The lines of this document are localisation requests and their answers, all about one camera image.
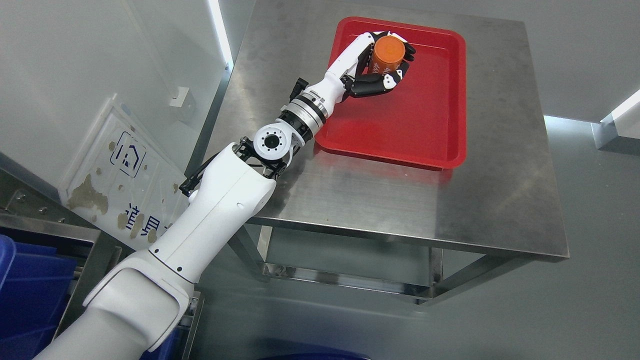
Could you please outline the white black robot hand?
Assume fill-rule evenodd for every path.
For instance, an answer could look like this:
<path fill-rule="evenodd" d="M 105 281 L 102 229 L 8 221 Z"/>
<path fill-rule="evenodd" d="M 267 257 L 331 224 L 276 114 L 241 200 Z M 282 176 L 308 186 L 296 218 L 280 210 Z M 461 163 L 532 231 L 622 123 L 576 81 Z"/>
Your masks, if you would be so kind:
<path fill-rule="evenodd" d="M 387 73 L 365 73 L 373 60 L 374 48 L 389 37 L 400 41 L 400 63 Z M 320 82 L 301 92 L 330 116 L 336 104 L 346 98 L 363 98 L 389 93 L 406 76 L 416 49 L 406 39 L 390 30 L 367 31 L 359 34 L 329 66 Z"/>

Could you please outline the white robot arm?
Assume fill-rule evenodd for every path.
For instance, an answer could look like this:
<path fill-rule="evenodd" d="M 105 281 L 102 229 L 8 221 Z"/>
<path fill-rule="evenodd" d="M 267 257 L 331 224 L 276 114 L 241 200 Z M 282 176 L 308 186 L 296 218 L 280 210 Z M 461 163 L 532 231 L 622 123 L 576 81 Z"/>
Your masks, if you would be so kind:
<path fill-rule="evenodd" d="M 221 150 L 203 171 L 199 189 L 173 225 L 146 250 L 117 264 L 89 295 L 85 311 L 37 360 L 138 360 L 155 351 L 185 314 L 205 268 L 269 201 L 276 181 L 247 164 L 279 166 L 318 133 L 345 93 L 326 74 L 282 108 L 278 118 Z"/>

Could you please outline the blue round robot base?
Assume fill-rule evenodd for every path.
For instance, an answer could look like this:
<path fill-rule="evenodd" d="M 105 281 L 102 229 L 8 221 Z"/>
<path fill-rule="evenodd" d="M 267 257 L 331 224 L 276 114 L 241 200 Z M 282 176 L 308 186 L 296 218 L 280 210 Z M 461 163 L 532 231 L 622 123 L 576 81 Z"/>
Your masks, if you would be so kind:
<path fill-rule="evenodd" d="M 261 360 L 370 360 L 370 358 L 345 353 L 313 352 L 274 355 L 270 357 L 263 357 Z"/>

